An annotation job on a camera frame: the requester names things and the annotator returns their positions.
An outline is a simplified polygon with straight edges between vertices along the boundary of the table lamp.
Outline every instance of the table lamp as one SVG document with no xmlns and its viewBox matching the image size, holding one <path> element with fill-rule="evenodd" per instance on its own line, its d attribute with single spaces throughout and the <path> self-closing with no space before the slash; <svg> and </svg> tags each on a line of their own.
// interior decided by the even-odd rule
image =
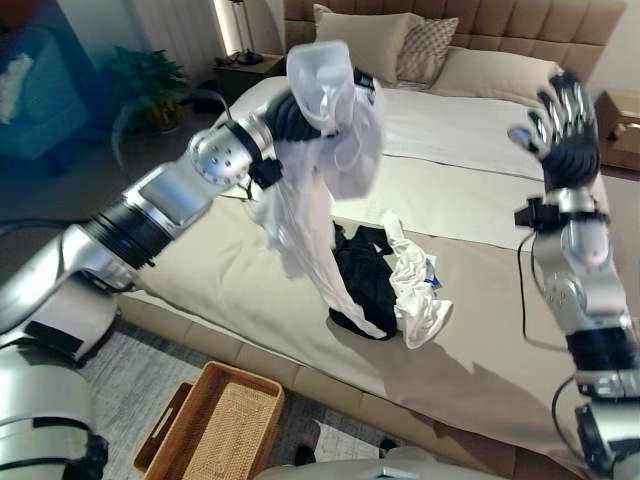
<svg viewBox="0 0 640 480">
<path fill-rule="evenodd" d="M 236 21 L 236 27 L 238 29 L 238 35 L 240 37 L 240 45 L 242 51 L 236 57 L 236 62 L 242 65 L 255 65 L 257 63 L 261 63 L 263 61 L 262 55 L 254 52 L 253 50 L 256 48 L 253 43 L 253 35 L 251 34 L 251 25 L 249 24 L 249 15 L 247 13 L 247 5 L 244 0 L 231 0 L 232 8 L 233 8 L 233 18 Z M 244 15 L 244 21 L 247 25 L 247 33 L 249 36 L 249 44 L 245 42 L 244 33 L 242 28 L 240 27 L 240 20 L 238 19 L 238 8 L 239 5 L 242 5 L 242 12 Z"/>
</svg>

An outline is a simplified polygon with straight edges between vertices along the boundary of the upholstered headboard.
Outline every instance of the upholstered headboard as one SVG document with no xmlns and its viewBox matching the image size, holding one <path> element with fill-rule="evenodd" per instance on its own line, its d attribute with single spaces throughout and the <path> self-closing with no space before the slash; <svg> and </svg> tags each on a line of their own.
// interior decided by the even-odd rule
<svg viewBox="0 0 640 480">
<path fill-rule="evenodd" d="M 587 79 L 626 0 L 284 0 L 287 50 L 313 42 L 313 4 L 336 13 L 460 18 L 452 45 L 553 60 Z"/>
</svg>

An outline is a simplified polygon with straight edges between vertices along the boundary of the potted plant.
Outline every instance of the potted plant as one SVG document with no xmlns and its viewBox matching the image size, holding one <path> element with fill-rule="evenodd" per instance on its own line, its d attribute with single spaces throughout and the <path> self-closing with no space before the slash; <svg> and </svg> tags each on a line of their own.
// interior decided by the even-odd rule
<svg viewBox="0 0 640 480">
<path fill-rule="evenodd" d="M 164 50 L 136 52 L 116 46 L 115 51 L 105 73 L 123 105 L 139 112 L 134 125 L 175 130 L 182 120 L 179 95 L 187 88 L 183 68 L 167 59 Z"/>
</svg>

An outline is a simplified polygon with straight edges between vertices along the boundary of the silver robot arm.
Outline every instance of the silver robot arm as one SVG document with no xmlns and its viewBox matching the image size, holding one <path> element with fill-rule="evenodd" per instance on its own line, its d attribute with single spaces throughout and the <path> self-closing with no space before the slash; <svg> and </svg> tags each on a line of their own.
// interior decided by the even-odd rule
<svg viewBox="0 0 640 480">
<path fill-rule="evenodd" d="M 575 412 L 585 461 L 607 478 L 640 479 L 640 333 L 613 263 L 608 217 L 589 193 L 600 167 L 593 105 L 571 73 L 551 85 L 556 99 L 541 91 L 542 110 L 529 112 L 535 133 L 509 131 L 545 174 L 545 199 L 530 198 L 515 220 L 536 232 L 540 293 L 566 337 L 578 390 L 591 397 Z"/>
<path fill-rule="evenodd" d="M 276 140 L 320 132 L 290 91 L 259 112 L 203 130 L 83 225 L 49 242 L 0 289 L 0 478 L 99 479 L 107 442 L 96 435 L 91 392 L 75 370 L 116 314 L 114 292 L 132 287 L 211 206 L 249 175 L 281 178 Z"/>
</svg>

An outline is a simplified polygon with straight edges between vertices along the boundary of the white duvet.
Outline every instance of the white duvet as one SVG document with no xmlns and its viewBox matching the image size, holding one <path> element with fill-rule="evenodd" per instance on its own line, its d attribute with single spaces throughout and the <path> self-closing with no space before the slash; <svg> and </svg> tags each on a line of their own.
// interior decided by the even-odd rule
<svg viewBox="0 0 640 480">
<path fill-rule="evenodd" d="M 244 116 L 286 87 L 285 77 L 264 80 L 232 114 Z M 538 161 L 507 137 L 511 125 L 527 123 L 528 107 L 398 89 L 384 95 L 385 157 L 376 182 L 366 198 L 336 202 L 333 215 L 379 225 L 390 209 L 408 231 L 517 248 L 527 231 L 514 226 L 513 212 L 544 193 Z"/>
</svg>

